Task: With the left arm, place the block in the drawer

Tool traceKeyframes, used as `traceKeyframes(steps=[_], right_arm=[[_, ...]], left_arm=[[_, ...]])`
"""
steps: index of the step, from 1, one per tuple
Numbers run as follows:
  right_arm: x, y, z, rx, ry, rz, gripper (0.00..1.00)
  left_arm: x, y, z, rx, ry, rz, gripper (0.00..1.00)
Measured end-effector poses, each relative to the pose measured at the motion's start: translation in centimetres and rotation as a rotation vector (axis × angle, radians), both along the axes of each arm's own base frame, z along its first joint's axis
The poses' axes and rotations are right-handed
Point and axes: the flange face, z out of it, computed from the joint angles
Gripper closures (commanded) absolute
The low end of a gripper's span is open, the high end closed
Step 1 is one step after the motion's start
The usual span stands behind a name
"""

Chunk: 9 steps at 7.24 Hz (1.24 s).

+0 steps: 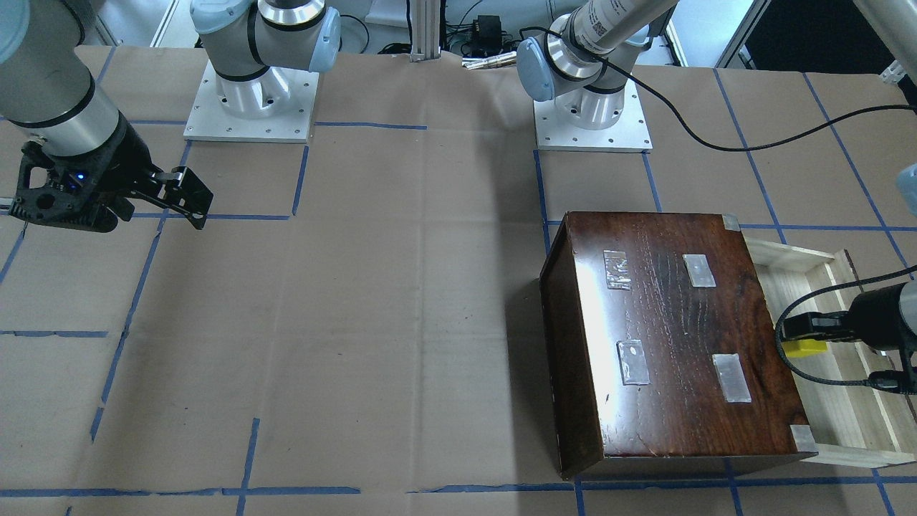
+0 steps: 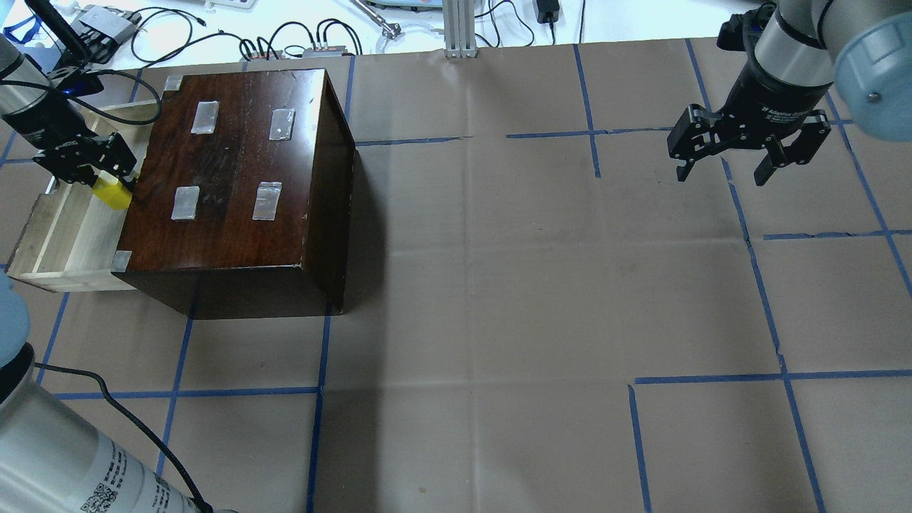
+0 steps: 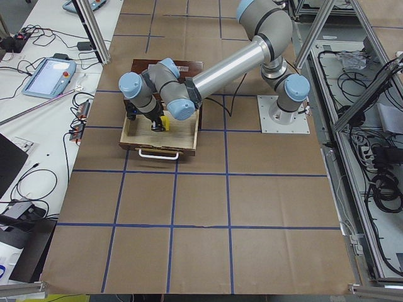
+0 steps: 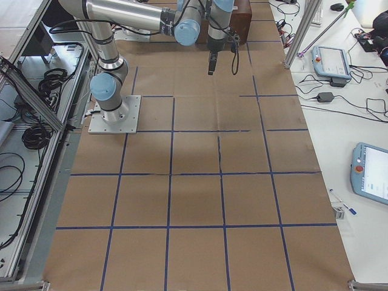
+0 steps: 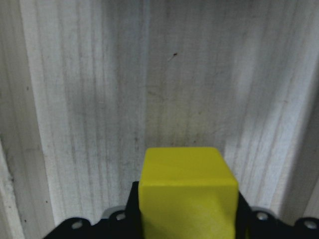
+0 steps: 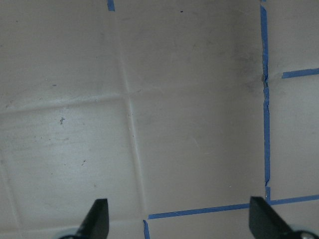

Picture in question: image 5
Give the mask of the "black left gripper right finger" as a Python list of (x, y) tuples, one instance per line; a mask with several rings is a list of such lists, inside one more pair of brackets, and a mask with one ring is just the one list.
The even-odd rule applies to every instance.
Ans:
[(236, 221), (235, 221), (235, 238), (236, 239), (248, 239), (249, 238), (249, 223), (251, 216), (251, 207), (244, 198), (244, 196), (239, 192), (238, 206), (236, 211)]

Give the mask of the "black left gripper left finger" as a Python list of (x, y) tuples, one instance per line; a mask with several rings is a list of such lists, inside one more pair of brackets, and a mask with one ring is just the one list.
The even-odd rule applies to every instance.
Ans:
[(141, 239), (142, 238), (142, 219), (139, 208), (138, 195), (139, 181), (132, 183), (127, 204), (125, 207), (125, 238)]

